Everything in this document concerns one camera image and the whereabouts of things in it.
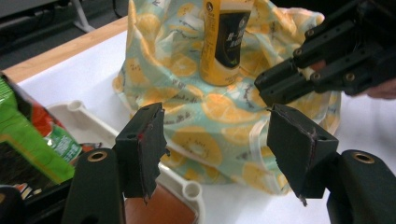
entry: lemon pattern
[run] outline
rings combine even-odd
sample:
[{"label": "lemon pattern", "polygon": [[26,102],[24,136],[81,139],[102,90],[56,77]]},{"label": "lemon pattern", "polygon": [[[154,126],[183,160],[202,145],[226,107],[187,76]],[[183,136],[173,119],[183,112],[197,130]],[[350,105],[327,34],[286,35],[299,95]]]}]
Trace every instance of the lemon pattern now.
[{"label": "lemon pattern", "polygon": [[[131,114],[144,105],[163,103],[163,129],[171,156],[162,157],[162,162],[180,176],[284,194],[289,185],[265,145],[268,122],[259,139],[252,137],[256,124],[270,117],[254,80],[289,58],[304,41],[304,32],[321,23],[323,16],[255,0],[236,81],[215,87],[199,74],[203,15],[201,0],[130,1],[125,61],[113,79],[113,89]],[[339,92],[310,93],[290,106],[333,133],[340,99]],[[250,148],[257,145],[254,141],[260,141],[260,148]]]}]

